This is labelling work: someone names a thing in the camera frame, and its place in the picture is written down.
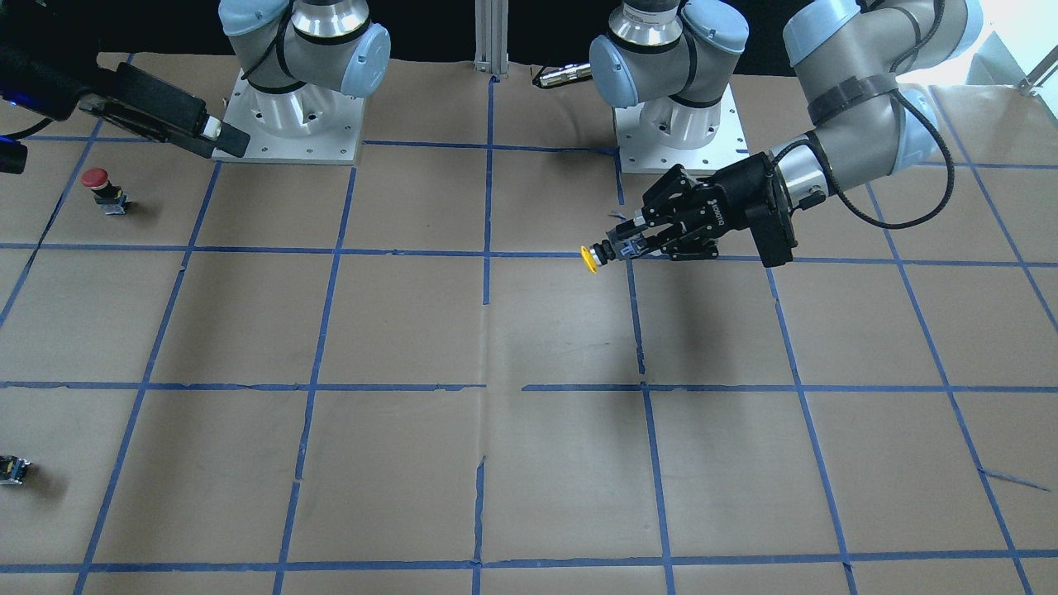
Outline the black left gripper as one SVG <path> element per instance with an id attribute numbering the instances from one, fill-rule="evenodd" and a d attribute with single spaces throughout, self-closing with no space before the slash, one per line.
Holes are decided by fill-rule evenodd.
<path id="1" fill-rule="evenodd" d="M 671 167 L 647 188 L 643 208 L 630 216 L 612 211 L 618 219 L 612 235 L 635 235 L 621 241 L 621 259 L 652 255 L 671 260 L 714 259 L 719 237 L 750 231 L 743 201 L 752 166 L 748 157 L 706 177 L 693 177 L 680 164 Z M 662 230 L 651 236 L 636 235 L 650 227 Z"/>

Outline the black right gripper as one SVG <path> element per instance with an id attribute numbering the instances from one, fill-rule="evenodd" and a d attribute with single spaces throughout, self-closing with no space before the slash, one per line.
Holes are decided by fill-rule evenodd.
<path id="1" fill-rule="evenodd" d="M 193 154 L 207 154 L 211 146 L 231 157 L 245 157 L 249 133 L 219 118 L 207 118 L 204 100 L 131 64 L 101 69 L 99 75 L 99 85 L 79 100 L 83 112 Z"/>

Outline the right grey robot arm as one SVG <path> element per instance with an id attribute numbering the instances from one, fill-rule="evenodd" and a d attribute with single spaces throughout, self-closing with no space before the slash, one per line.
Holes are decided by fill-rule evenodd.
<path id="1" fill-rule="evenodd" d="M 224 118 L 129 64 L 132 95 L 83 108 L 124 131 L 201 157 L 261 164 L 352 164 L 365 100 L 393 49 L 364 1 L 222 1 L 219 22 L 241 71 Z"/>

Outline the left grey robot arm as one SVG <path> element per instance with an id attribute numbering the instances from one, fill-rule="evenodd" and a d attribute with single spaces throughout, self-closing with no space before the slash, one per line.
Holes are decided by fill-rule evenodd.
<path id="1" fill-rule="evenodd" d="M 662 254 L 714 259 L 717 240 L 748 230 L 764 267 L 791 260 L 791 216 L 832 196 L 902 172 L 940 152 L 948 173 L 929 213 L 888 223 L 849 206 L 880 229 L 922 226 L 955 188 L 952 158 L 936 114 L 898 78 L 957 57 L 983 28 L 978 1 L 813 1 L 783 29 L 790 67 L 813 127 L 709 176 L 673 165 L 645 192 L 642 208 L 604 240 L 582 247 L 596 271 L 605 264 Z M 624 1 L 592 41 L 589 67 L 612 107 L 642 106 L 642 123 L 673 142 L 675 118 L 717 120 L 722 92 L 748 41 L 741 13 L 722 1 Z"/>

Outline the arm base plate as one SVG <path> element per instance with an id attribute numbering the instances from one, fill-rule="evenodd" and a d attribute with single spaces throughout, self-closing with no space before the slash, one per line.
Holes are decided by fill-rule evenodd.
<path id="1" fill-rule="evenodd" d="M 354 165 L 366 100 L 306 84 L 268 94 L 237 79 L 223 121 L 250 136 L 245 154 L 219 148 L 213 159 L 261 164 Z"/>
<path id="2" fill-rule="evenodd" d="M 703 109 L 665 97 L 612 114 L 625 174 L 663 174 L 676 164 L 711 174 L 751 154 L 730 86 L 720 102 Z"/>

